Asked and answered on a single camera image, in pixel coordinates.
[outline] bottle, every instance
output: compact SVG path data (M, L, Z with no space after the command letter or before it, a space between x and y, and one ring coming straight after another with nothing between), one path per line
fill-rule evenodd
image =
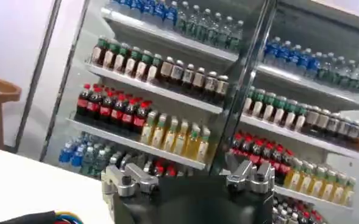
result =
M98 43L93 49L91 62L93 65L102 66L107 51L107 39L105 36L99 36Z
M194 65L188 64L182 77L182 88L186 93L190 93L194 79Z
M152 62L151 67L148 70L147 82L156 83L158 80L160 68L162 67L162 56L160 54L155 54L154 61Z
M189 3L183 1L181 7L179 7L178 9L178 17L176 23L176 32L182 35L186 35L188 12L189 12Z
M239 45L243 36L243 25L243 20L239 20L235 28L232 30L229 43L229 50L232 52L239 52Z
M146 145L151 144L152 136L155 131L155 120L157 111L152 111L148 114L147 122L144 124L143 131L141 132L140 142Z
M175 145L175 139L177 136L178 119L176 117L171 118L171 126L167 131L167 134L163 140L162 150L171 152Z
M152 53L144 50L143 57L141 58L141 61L137 65L136 69L136 79L141 81L146 81L147 79L147 71L152 63Z
M229 36L231 34L231 26L232 26L232 17L228 16L225 24L220 29L220 34L218 37L218 46L221 49L229 48Z
M163 137L165 135L166 120L167 114L160 115L151 141L151 146L155 147L156 149L160 149L160 147L162 146Z
M205 69L200 67L194 75L193 86L192 86L192 94L196 97L200 97L204 90L204 82L205 82Z
M123 72L125 65L127 64L127 55L129 51L129 45L126 43L121 44L121 48L119 50L119 54L116 56L116 60L114 62L113 70L117 72Z
M205 9L202 18L199 20L196 27L196 38L201 43L207 40L208 30L211 26L210 9Z
M154 10L154 17L153 17L153 25L157 27L162 27L163 20L165 18L166 13L166 2L165 0L158 0Z
M312 50L310 48L306 48L306 50L301 54L300 59L297 62L297 74L305 75L308 68L311 52Z
M320 69L320 61L322 60L322 53L317 52L315 57L313 57L308 64L308 69L305 73L305 76L309 79L316 79L318 77L318 72Z
M197 34L197 24L199 21L199 6L193 6L193 12L191 13L187 25L186 25L186 36L195 38Z
M77 98L76 114L78 116L85 116L87 113L87 105L92 91L90 90L90 84L84 84L84 90L79 94Z
M128 59L126 66L125 66L125 75L128 75L129 77L135 77L135 71L138 66L138 62L140 61L141 54L140 54L140 48L133 47L132 49L132 55L130 56L130 59Z
M285 69L286 61L289 57L291 50L291 42L285 41L284 44L278 49L277 58L274 65L278 68Z
M175 139L174 153L182 155L185 152L185 146L187 145L187 129L189 125L186 120L182 120L180 125L180 131Z
M209 137L210 137L210 130L208 128L204 128L202 131L201 143L199 144L197 157L196 157L197 161L200 161L202 163L205 162L206 154L208 153Z
M165 20L163 21L163 28L166 30L174 30L174 26L177 22L177 2L172 1L171 6L168 7L165 15Z
M113 70L114 62L117 54L119 53L119 42L116 39L108 40L109 47L105 53L103 68Z
M177 60L176 64L172 67L171 75L169 77L169 82L172 86L182 85L182 76L183 76L183 61Z
M211 71L205 79L205 88L203 92L203 98L207 102L213 102L216 95L217 86L217 72Z
M198 127L198 125L193 124L193 126L191 128L191 132L188 136L186 149L184 152L184 156L186 156L189 159L197 158L198 148L199 148L199 144L200 144L200 140L199 140L200 132L201 132L201 130Z
M88 146L87 151L83 156L82 168L80 169L80 173L86 176L91 175L94 160L94 148L92 146Z
M211 46L217 46L218 44L218 37L220 31L220 24L221 24L221 14L216 12L213 21L210 24L210 28L207 31L207 37L205 43Z

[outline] yellow drink bottle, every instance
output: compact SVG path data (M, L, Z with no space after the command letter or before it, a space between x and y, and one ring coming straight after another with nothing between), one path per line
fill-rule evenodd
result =
M343 192L343 196L341 199L341 205L345 205L348 207L352 206L352 197L354 196L355 182L356 182L356 180L354 177L349 178L349 181L347 182L347 186Z
M319 197L320 190L323 186L325 178L325 169L323 167L318 167L316 170L316 176L312 178L312 182L309 185L308 195Z
M178 119L176 117L171 118L171 126L167 131L166 137L163 141L162 150L171 152L175 145L175 138L177 136Z
M347 176L343 173L338 173L336 176L336 183L333 185L330 201L340 204L347 184Z

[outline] bottle label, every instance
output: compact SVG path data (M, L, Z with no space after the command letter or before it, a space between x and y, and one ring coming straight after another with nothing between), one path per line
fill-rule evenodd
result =
M93 54L91 55L91 61L93 63L97 63L98 62L98 59L99 59L99 56L101 55L101 48L99 47L94 47L93 49Z
M124 63L124 56L122 55L117 55L116 57L116 61L114 62L114 70L116 71L121 71L123 68L123 63Z
M78 99L77 100L77 106L86 108L88 105L88 100Z
M167 137L166 137L166 141L165 143L163 144L163 150L164 151L167 151L167 152L170 152L171 151L171 147L172 147L172 144L174 143L174 139L175 139L175 133L168 133L167 134Z
M125 68L126 75L132 75L133 69L135 67L135 63L136 63L136 61L132 58L128 60L128 62L126 63L126 68Z
M204 162L205 155L206 155L206 152L208 150L208 146L209 146L209 143L207 143L207 142L202 142L199 145L198 154L197 154L197 160L198 161Z

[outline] shelf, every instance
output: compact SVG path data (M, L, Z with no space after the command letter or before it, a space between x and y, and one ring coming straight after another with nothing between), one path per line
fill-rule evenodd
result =
M101 13L105 19L109 19L110 21L116 22L123 26L133 28L137 31L146 33L148 35L152 35L157 38L160 38L163 40L168 40L168 41L176 43L178 45L197 50L197 51L202 52L207 55L211 55L211 56L214 56L214 57L217 57L217 58L220 58L223 60L227 60L227 61L232 61L232 62L236 61L238 58L238 56L233 53L229 53L229 52L217 49L215 47L211 47L206 44L202 44L200 42L183 37L183 36L179 35L178 33L175 33L172 31L162 30L161 28L159 28L155 25L140 21L138 19L134 19L132 17L123 15L121 13L111 12L110 10L108 10L106 8L102 8Z
M155 94L158 94L158 95L161 95L161 96L176 100L178 102L182 102L182 103L191 105L193 107L200 108L200 109L205 110L205 111L209 111L209 112L212 112L212 113L215 113L215 114L219 114L219 113L222 112L221 107L217 107L217 106L214 106L212 104L205 103L205 102L203 102L201 100L197 100L197 99L194 99L194 98L191 98L191 97L188 97L188 96L184 96L182 94L175 93L173 91L170 91L170 90L167 90L167 89L164 89L164 88L161 88L161 87L157 87L157 86L151 85L149 83L139 81L137 79L132 79L132 78L126 76L126 75L122 75L122 74L120 74L118 72L115 72L115 71L109 71L109 70L106 70L106 69L103 69L103 68L88 64L88 63L86 63L86 67L90 72L92 72L94 74L97 74L97 75L100 75L100 76L103 76L103 77L106 77L106 78L109 78L109 79L113 79L113 80L116 80L116 81L119 81L119 82L122 82L122 83L125 83L125 84L128 84L128 85L131 85L131 86L134 86L134 87L137 87L137 88L140 88L140 89L144 89L144 90L149 91L151 93L155 93Z
M286 136L291 139L295 139L297 141L306 143L308 145L322 148L324 150L327 150L327 151L330 151L333 153L337 153L337 154L341 154L341 155L348 156L351 158L359 159L359 152L355 152L353 150L349 150L344 147L337 146L335 144L323 141L321 139L303 135L302 133L299 133L296 131L291 131L289 129L279 127L278 125L274 125L267 121L259 120L255 117L242 115L240 118L240 121L244 122L246 124L249 124L249 125L253 125L253 126L265 129L267 131L271 131L273 133L277 133L282 136Z
M341 99L351 104L359 105L359 94L350 93L348 91L343 91L337 88L322 85L309 79L306 79L305 77L301 77L288 71L276 68L274 66L265 65L263 63L260 63L257 66L257 70L278 79L293 83L297 86L303 86L306 89L320 92L326 96Z
M142 144L140 142L136 142L134 140L124 138L122 136L119 136L119 135L116 135L116 134L101 130L99 128L92 127L90 125L83 124L83 123L78 122L78 121L74 121L72 119L67 119L67 120L71 123L71 125L75 129L77 129L79 131L85 131L85 132L87 132L89 134L96 135L96 136L99 136L101 138L104 138L104 139L107 139L107 140L110 140L110 141L113 141L113 142L117 142L119 144L126 145L126 146L128 146L130 148L137 149L139 151L142 151L142 152L145 152L145 153L148 153L148 154L151 154L151 155L155 155L155 156L158 156L158 157L170 160L170 161L174 161L174 162L179 163L179 164L190 166L190 167L193 167L195 169L203 170L205 168L204 163L194 161L192 159L188 159L188 158L185 158L185 157L173 154L173 153L162 151L162 150L153 148L153 147L151 147L149 145L144 145L144 144Z

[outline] water bottle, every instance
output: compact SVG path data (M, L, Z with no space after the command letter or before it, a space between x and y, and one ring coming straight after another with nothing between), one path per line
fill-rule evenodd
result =
M168 7L165 15L165 20L163 21L163 28L166 30L174 30L174 26L177 22L177 2L171 2L171 6Z
M186 35L186 24L187 18L189 13L189 3L184 1L182 5L179 7L178 15L177 15L177 22L176 22L176 32Z
M80 168L82 167L83 151L84 151L84 148L82 146L77 148L74 156L72 157L71 166L69 168L69 171L79 173Z
M86 176L91 175L94 159L95 159L94 148L92 146L89 146L87 147L87 151L83 156L82 168L80 169L81 174Z
M305 76L309 79L316 79L320 69L320 61L322 60L322 53L317 52L314 57L311 58L308 64L308 69Z
M166 14L166 2L165 0L158 0L155 6L154 17L152 17L152 24L158 27L163 26L163 20Z
M199 20L199 6L194 5L193 12L187 21L186 36L188 36L190 38L196 37L196 31L197 31L196 28L197 28L198 20Z
M220 34L218 37L218 46L221 49L229 48L229 36L231 33L231 28L232 28L232 21L233 21L232 17L228 16L225 24L223 25L223 27L220 30Z
M297 74L297 63L301 57L301 45L295 45L289 53L289 57L286 59L285 69L289 72Z
M291 42L285 41L284 44L279 48L277 58L275 59L274 65L280 69L285 69L286 61L288 60L291 50Z
M281 42L281 38L275 37L273 40L267 43L265 48L265 58L263 59L263 62L265 64L274 65L280 42Z
M310 48L306 48L306 50L302 53L299 62L297 63L298 75L305 75L311 57L311 52L312 50Z
M196 38L201 43L203 43L206 40L210 25L211 25L210 9L205 9L204 14L202 15L202 18L199 20L196 28Z

